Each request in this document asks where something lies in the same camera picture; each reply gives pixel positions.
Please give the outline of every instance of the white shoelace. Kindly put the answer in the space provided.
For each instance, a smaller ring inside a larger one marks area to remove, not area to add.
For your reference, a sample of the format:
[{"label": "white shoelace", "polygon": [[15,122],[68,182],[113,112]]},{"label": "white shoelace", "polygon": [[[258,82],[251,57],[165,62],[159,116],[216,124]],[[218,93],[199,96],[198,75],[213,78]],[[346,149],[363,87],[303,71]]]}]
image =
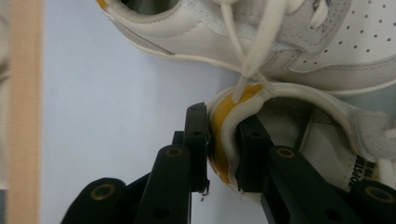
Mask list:
[{"label": "white shoelace", "polygon": [[[262,20],[258,27],[256,38],[248,51],[243,49],[239,37],[236,33],[235,24],[233,20],[232,4],[239,0],[213,0],[221,7],[221,13],[224,22],[227,26],[229,36],[233,43],[235,54],[242,64],[241,77],[233,93],[233,101],[238,103],[248,80],[255,77],[267,89],[267,91],[274,95],[274,87],[268,79],[260,71],[260,67],[265,59],[271,53],[271,47],[276,41],[276,35],[282,24],[282,19],[285,14],[295,12],[305,0],[268,0],[263,12]],[[313,29],[318,28],[327,18],[329,9],[325,0],[318,0],[315,5],[315,13],[311,18],[310,26]]]}]

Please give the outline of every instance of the white surface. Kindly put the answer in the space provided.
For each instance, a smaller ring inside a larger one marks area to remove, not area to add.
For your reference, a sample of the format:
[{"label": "white surface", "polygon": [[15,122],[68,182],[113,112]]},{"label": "white surface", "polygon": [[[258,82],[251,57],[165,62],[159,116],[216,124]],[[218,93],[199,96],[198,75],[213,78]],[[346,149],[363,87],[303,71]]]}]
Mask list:
[{"label": "white surface", "polygon": [[[131,183],[184,127],[188,106],[208,102],[238,75],[135,49],[90,1],[45,2],[40,223],[59,223],[90,182]],[[192,224],[265,223],[262,208],[219,182],[193,194]]]}]

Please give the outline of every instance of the wooden plank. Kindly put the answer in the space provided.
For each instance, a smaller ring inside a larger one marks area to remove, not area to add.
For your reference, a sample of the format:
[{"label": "wooden plank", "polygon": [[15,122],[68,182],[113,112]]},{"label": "wooden plank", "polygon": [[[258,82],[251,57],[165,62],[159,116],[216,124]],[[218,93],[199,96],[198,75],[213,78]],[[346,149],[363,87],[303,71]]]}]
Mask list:
[{"label": "wooden plank", "polygon": [[42,6],[11,2],[8,224],[39,219]]}]

